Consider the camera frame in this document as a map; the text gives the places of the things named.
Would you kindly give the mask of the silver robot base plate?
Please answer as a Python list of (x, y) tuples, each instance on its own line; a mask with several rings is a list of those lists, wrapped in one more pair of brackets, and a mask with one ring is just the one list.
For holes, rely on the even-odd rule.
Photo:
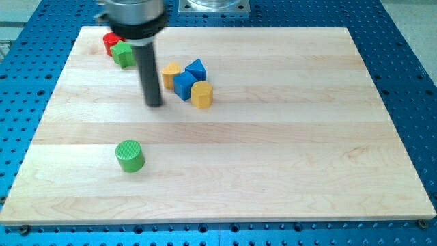
[(251, 11), (249, 0), (179, 0), (178, 12), (191, 13), (242, 13)]

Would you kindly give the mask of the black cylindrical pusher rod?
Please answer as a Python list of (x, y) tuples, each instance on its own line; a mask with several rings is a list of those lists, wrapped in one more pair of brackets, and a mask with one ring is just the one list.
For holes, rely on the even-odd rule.
[(137, 63), (146, 105), (149, 107), (161, 106), (163, 100), (156, 68), (153, 43), (151, 42), (145, 46), (133, 46), (132, 51)]

